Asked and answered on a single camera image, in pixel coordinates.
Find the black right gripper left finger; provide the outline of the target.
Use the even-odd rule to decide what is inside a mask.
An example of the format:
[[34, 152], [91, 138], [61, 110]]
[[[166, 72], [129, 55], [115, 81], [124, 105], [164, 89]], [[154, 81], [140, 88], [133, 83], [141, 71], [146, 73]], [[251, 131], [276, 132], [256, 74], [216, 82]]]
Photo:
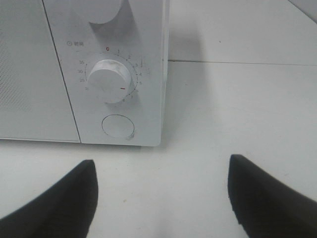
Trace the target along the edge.
[[41, 195], [0, 220], [2, 238], [85, 238], [98, 204], [95, 163], [84, 160]]

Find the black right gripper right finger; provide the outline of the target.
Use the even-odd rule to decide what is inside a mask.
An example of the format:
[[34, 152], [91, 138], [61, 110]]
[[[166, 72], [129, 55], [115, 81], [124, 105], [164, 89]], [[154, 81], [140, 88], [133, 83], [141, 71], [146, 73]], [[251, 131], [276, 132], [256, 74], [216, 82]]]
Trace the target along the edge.
[[250, 238], [315, 238], [317, 203], [242, 155], [229, 161], [228, 195]]

